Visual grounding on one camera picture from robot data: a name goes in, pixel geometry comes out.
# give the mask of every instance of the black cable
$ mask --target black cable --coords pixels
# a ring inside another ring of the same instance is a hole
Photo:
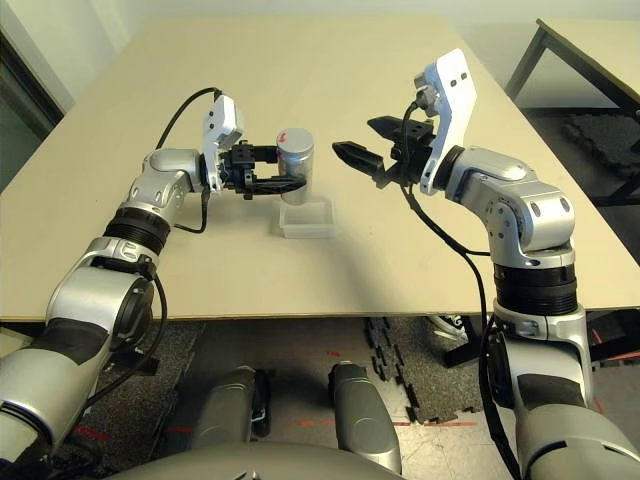
[[[213,93],[213,96],[215,99],[222,94],[222,90],[216,87],[207,87],[207,88],[203,88],[202,90],[198,90],[196,93],[194,93],[189,98],[187,98],[182,103],[182,105],[180,105],[180,108],[178,108],[176,113],[173,114],[173,117],[171,117],[171,120],[169,120],[169,123],[167,124],[164,131],[162,132],[162,135],[160,136],[160,140],[158,140],[158,144],[156,145],[156,150],[158,150],[159,148],[162,148],[162,146],[164,145],[164,142],[167,140],[167,137],[169,136],[169,133],[171,133],[173,126],[180,118],[180,115],[182,115],[182,113],[187,109],[187,107],[196,98],[201,97],[202,95],[206,95],[207,93]],[[186,225],[180,225],[180,224],[176,224],[175,227],[190,233],[204,232],[205,229],[207,228],[207,206],[209,204],[210,197],[211,197],[211,190],[208,185],[205,185],[204,189],[202,190],[202,195],[200,196],[200,201],[201,201],[200,213],[202,217],[200,228],[191,228],[191,227],[187,227]]]
[[[409,185],[409,192],[405,190],[404,182],[406,178],[406,172],[409,168],[409,133],[408,133],[408,123],[409,118],[411,117],[411,113],[418,108],[418,104],[416,102],[411,102],[407,107],[407,110],[404,112],[404,116],[402,117],[402,125],[400,127],[400,133],[402,135],[402,157],[403,162],[400,170],[400,189],[402,193],[409,203],[409,207],[413,210],[418,217],[436,234],[438,235],[447,245],[453,248],[458,253],[465,253],[467,255],[477,255],[488,257],[489,252],[478,252],[476,250],[469,250],[464,245],[456,241],[452,236],[450,236],[447,232],[445,232],[429,215],[422,210],[422,207],[416,200],[413,195],[413,184]]]
[[[191,227],[187,227],[186,225],[181,225],[179,223],[176,223],[174,226],[176,228],[179,228],[180,230],[184,230],[189,233],[204,232],[207,229],[207,216],[208,216],[207,211],[208,211],[208,205],[209,205],[209,198],[211,198],[211,189],[209,188],[208,185],[205,185],[204,189],[202,190],[202,194],[200,195],[200,215],[202,217],[200,228],[191,228]]]
[[[511,447],[509,446],[509,440],[507,435],[505,434],[504,427],[502,426],[502,421],[500,420],[500,415],[498,414],[498,409],[496,404],[493,402],[493,397],[491,395],[491,387],[489,385],[489,377],[488,377],[488,361],[487,361],[487,353],[489,346],[489,334],[494,325],[493,317],[489,322],[487,322],[487,301],[485,298],[485,290],[484,283],[482,281],[482,276],[480,275],[480,271],[475,263],[469,258],[469,255],[489,255],[487,252],[474,252],[472,250],[468,250],[464,245],[457,242],[453,237],[447,234],[440,226],[434,222],[429,215],[427,215],[424,210],[420,207],[420,204],[416,200],[415,196],[412,192],[412,185],[409,186],[409,191],[404,188],[404,172],[406,171],[406,166],[409,164],[409,145],[408,145],[408,134],[407,134],[407,123],[409,121],[409,117],[411,113],[418,108],[415,102],[411,102],[409,107],[407,108],[404,117],[402,119],[401,126],[401,134],[402,134],[402,156],[403,156],[403,168],[402,168],[402,176],[400,177],[400,190],[404,195],[407,203],[409,204],[409,208],[413,210],[416,215],[422,220],[427,227],[431,231],[433,231],[438,237],[440,237],[451,249],[453,249],[457,254],[459,254],[465,262],[469,265],[471,270],[473,271],[473,275],[476,278],[476,283],[478,285],[478,294],[480,295],[480,315],[482,316],[482,339],[480,341],[480,356],[478,359],[478,383],[480,388],[480,397],[482,398],[482,407],[484,410],[485,419],[487,421],[487,426],[489,428],[489,433],[491,434],[491,439],[494,441],[498,452],[500,453],[500,457],[502,461],[506,465],[509,473],[515,480],[521,480],[520,476],[520,467],[518,461],[516,460]]]
[[[182,105],[180,105],[180,108],[176,111],[176,113],[173,114],[173,117],[171,117],[171,120],[169,120],[169,123],[165,127],[164,132],[162,132],[162,135],[160,136],[160,140],[158,140],[158,144],[156,145],[156,150],[158,150],[159,148],[162,148],[165,140],[167,139],[167,137],[169,136],[169,133],[171,132],[171,129],[173,128],[175,123],[178,121],[178,118],[180,118],[180,115],[182,115],[182,112],[184,112],[187,109],[187,107],[191,104],[191,102],[193,102],[196,98],[201,97],[202,95],[206,95],[207,93],[213,93],[214,98],[217,98],[222,93],[222,91],[216,87],[207,87],[207,88],[203,88],[202,90],[198,90],[196,93],[194,93],[189,98],[187,98],[182,103]]]
[[[153,279],[153,281],[156,284],[156,289],[158,290],[158,296],[160,297],[160,307],[162,310],[161,317],[160,317],[160,326],[158,327],[158,333],[156,333],[156,336],[153,339],[153,343],[151,344],[149,349],[146,351],[146,353],[142,356],[142,358],[138,360],[138,362],[133,367],[131,367],[129,370],[127,370],[125,373],[123,373],[120,377],[115,379],[109,385],[104,387],[102,390],[96,392],[91,397],[89,397],[86,403],[84,404],[84,409],[87,409],[97,401],[102,400],[105,396],[109,395],[116,388],[118,388],[125,381],[127,381],[131,376],[133,376],[134,373],[140,370],[140,368],[142,368],[145,363],[147,363],[147,361],[151,358],[151,356],[155,353],[156,349],[158,348],[158,345],[160,344],[160,340],[162,339],[162,335],[164,334],[164,330],[167,324],[167,316],[168,316],[167,297],[165,296],[164,288],[162,288],[162,282],[160,282],[160,278],[158,277],[157,274]]]

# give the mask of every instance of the table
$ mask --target table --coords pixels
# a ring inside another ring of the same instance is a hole
[[[580,73],[623,113],[640,121],[640,22],[539,18],[538,31],[518,63],[505,92],[513,100],[546,49]],[[632,147],[640,152],[640,140]],[[640,205],[640,173],[609,196],[593,197],[594,205]]]
[[[4,191],[0,318],[42,319],[57,282],[102,234],[168,119],[210,85],[236,100],[254,144],[274,144],[286,127],[314,135],[314,192],[334,201],[340,231],[333,239],[284,239],[276,228],[279,199],[249,202],[226,192],[210,205],[204,234],[169,236],[158,272],[170,318],[477,313],[464,261],[422,225],[397,188],[377,190],[331,149],[333,141],[353,140],[388,157],[391,143],[366,121],[401,117],[414,98],[414,75],[455,47],[478,91],[466,142],[522,159],[572,199],[586,308],[640,305],[640,269],[629,253],[441,18],[216,17],[149,24]],[[196,101],[166,146],[201,148],[208,107],[209,100]],[[199,198],[191,197],[180,221],[197,225]],[[463,207],[442,195],[421,203],[467,247],[488,248],[481,222]],[[492,265],[477,262],[491,300]]]

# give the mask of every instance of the gray carpet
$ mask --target gray carpet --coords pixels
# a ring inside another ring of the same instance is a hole
[[[154,357],[160,360],[154,376],[134,376],[97,402],[79,423],[77,431],[97,442],[104,451],[107,471],[121,471],[146,462],[157,437],[158,422],[174,401],[173,387],[187,365],[193,342],[202,330],[200,322],[171,322]],[[142,344],[146,348],[157,325]],[[104,372],[102,388],[122,374]]]
[[[640,124],[632,118],[570,115],[563,133],[594,160],[623,178],[640,171],[640,155],[631,151],[631,146],[640,140]]]

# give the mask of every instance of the metal cylinder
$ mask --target metal cylinder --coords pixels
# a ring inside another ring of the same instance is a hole
[[[302,205],[311,192],[313,137],[304,128],[287,128],[278,134],[276,145],[280,175],[302,177],[307,181],[304,187],[283,193],[282,199],[290,205]]]

